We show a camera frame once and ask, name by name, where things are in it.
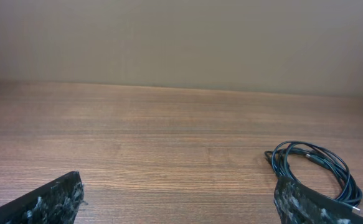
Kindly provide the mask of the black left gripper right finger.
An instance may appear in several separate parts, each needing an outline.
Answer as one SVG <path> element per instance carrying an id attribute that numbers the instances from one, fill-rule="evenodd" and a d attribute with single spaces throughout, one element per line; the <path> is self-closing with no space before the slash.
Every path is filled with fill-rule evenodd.
<path id="1" fill-rule="evenodd" d="M 353 207 L 289 178 L 278 178 L 274 204 L 281 224 L 363 224 Z"/>

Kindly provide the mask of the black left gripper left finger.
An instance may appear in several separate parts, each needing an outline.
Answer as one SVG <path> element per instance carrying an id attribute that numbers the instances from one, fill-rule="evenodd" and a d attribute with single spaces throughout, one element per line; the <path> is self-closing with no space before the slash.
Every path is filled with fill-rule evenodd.
<path id="1" fill-rule="evenodd" d="M 84 201 L 79 172 L 71 171 L 0 207 L 0 223 L 73 223 Z"/>

